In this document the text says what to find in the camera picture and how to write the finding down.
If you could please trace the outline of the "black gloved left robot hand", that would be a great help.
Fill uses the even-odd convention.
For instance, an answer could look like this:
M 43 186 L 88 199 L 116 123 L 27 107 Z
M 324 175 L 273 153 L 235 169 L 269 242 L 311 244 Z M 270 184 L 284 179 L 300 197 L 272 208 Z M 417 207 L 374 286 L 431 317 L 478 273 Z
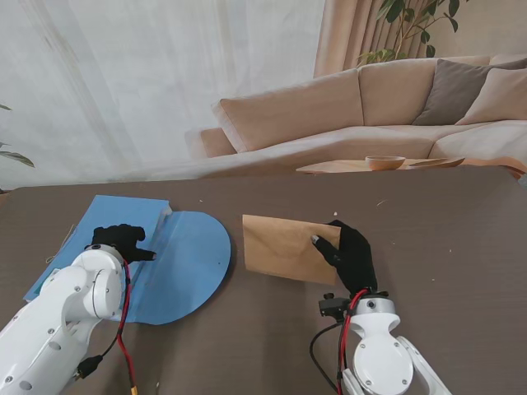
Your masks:
M 91 244 L 106 245 L 115 249 L 127 263 L 151 262 L 156 259 L 156 253 L 137 247 L 137 242 L 145 238 L 146 233 L 141 226 L 121 224 L 95 228 Z

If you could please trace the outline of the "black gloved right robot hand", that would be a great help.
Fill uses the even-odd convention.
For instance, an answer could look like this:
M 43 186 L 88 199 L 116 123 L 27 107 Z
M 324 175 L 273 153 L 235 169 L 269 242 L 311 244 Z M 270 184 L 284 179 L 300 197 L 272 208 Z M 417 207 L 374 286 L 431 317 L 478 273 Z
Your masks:
M 367 294 L 378 291 L 378 283 L 372 260 L 371 246 L 361 232 L 335 220 L 329 223 L 340 229 L 338 247 L 335 248 L 321 235 L 312 235 L 311 242 L 325 261 L 337 271 L 338 277 L 354 296 L 362 290 Z

